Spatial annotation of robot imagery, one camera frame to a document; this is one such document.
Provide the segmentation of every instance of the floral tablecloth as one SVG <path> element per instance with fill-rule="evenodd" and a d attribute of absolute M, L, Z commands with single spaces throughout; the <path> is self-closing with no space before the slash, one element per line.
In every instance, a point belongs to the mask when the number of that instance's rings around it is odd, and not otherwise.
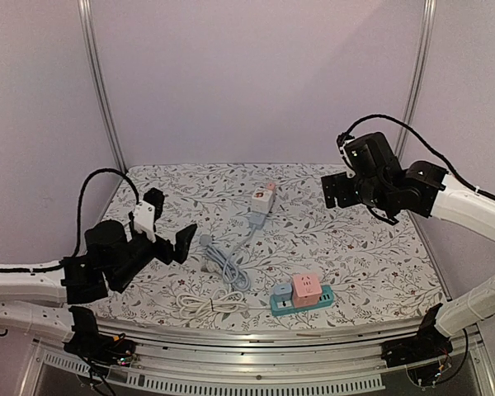
<path fill-rule="evenodd" d="M 321 176 L 340 172 L 334 165 L 209 164 L 133 167 L 129 177 L 141 194 L 157 187 L 166 194 L 158 234 L 174 240 L 176 231 L 197 223 L 190 256 L 183 264 L 151 262 L 122 295 L 90 304 L 100 317 L 136 323 L 237 331 L 333 328 L 420 316 L 443 299 L 435 270 L 410 218 L 396 226 L 374 219 L 363 205 L 327 210 Z M 252 279 L 246 293 L 253 307 L 267 307 L 273 285 L 298 273 L 314 272 L 330 285 L 335 304 L 274 318 L 265 309 L 217 313 L 206 320 L 181 320 L 176 296 L 210 296 L 224 287 L 205 269 L 200 235 L 212 234 L 227 252 L 248 235 L 249 197 L 274 181 L 276 202 L 263 230 L 235 256 Z M 122 183 L 105 219 L 128 221 L 134 196 Z"/>

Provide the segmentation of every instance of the white cable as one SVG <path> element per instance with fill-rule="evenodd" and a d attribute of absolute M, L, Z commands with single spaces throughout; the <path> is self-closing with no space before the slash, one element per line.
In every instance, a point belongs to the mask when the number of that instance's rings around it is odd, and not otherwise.
<path fill-rule="evenodd" d="M 215 313 L 233 314 L 246 312 L 249 309 L 266 309 L 266 307 L 250 307 L 244 301 L 244 293 L 240 291 L 228 292 L 226 289 L 217 289 L 210 298 L 198 297 L 189 293 L 181 293 L 176 297 L 181 319 L 205 319 Z"/>
<path fill-rule="evenodd" d="M 237 291 L 249 290 L 251 288 L 251 280 L 245 270 L 231 261 L 231 257 L 239 248 L 253 238 L 255 231 L 256 228 L 252 226 L 249 235 L 238 243 L 228 256 L 225 256 L 224 252 L 212 243 L 212 237 L 210 235 L 204 234 L 200 237 L 200 244 L 205 246 L 205 254 L 216 264 L 215 266 L 209 266 L 209 268 L 212 271 L 221 272 L 224 283 L 226 285 L 231 285 Z"/>

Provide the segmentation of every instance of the robotic arm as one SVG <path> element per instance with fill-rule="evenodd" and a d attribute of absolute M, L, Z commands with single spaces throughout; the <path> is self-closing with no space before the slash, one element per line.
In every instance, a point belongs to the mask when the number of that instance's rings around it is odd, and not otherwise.
<path fill-rule="evenodd" d="M 364 204 L 371 214 L 396 224 L 401 210 L 462 225 L 495 241 L 495 200 L 472 191 L 444 168 L 419 161 L 402 169 L 383 134 L 337 140 L 349 170 L 322 178 L 326 206 Z M 375 210 L 382 210 L 386 217 Z M 382 357 L 389 367 L 451 351 L 450 337 L 495 314 L 495 275 L 481 285 L 429 309 L 414 337 L 389 341 Z"/>
<path fill-rule="evenodd" d="M 153 188 L 130 217 L 130 240 L 118 221 L 106 220 L 85 233 L 87 253 L 59 262 L 21 267 L 0 265 L 0 328 L 18 328 L 64 343 L 64 350 L 106 365 L 131 361 L 135 344 L 98 332 L 93 312 L 84 307 L 47 308 L 37 303 L 86 304 L 122 293 L 151 260 L 183 263 L 196 224 L 176 234 L 176 243 L 156 235 L 164 195 Z"/>

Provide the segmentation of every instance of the white wall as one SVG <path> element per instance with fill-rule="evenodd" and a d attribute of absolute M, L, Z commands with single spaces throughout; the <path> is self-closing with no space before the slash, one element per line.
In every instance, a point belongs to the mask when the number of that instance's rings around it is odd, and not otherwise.
<path fill-rule="evenodd" d="M 76 0 L 0 0 L 0 262 L 73 251 L 85 176 L 113 160 L 92 87 Z M 85 225 L 116 186 L 87 192 Z M 0 396 L 11 396 L 29 337 L 0 340 Z"/>
<path fill-rule="evenodd" d="M 92 10 L 130 165 L 334 163 L 333 141 L 356 118 L 403 114 L 423 2 L 116 0 Z"/>
<path fill-rule="evenodd" d="M 414 126 L 460 174 L 495 192 L 495 0 L 437 3 Z M 405 165 L 419 158 L 431 159 L 410 139 Z M 495 243 L 438 220 L 422 225 L 454 296 L 495 272 Z M 495 368 L 495 317 L 481 328 Z"/>

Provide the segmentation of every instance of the teal power strip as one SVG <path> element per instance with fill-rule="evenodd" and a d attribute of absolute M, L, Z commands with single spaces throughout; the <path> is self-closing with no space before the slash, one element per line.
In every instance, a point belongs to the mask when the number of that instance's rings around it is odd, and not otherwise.
<path fill-rule="evenodd" d="M 273 316 L 283 316 L 297 314 L 299 312 L 310 311 L 312 309 L 327 308 L 333 304 L 333 292 L 332 288 L 328 285 L 321 286 L 323 293 L 319 297 L 319 302 L 316 305 L 311 305 L 309 307 L 296 308 L 291 300 L 276 302 L 275 296 L 270 297 L 271 314 Z"/>

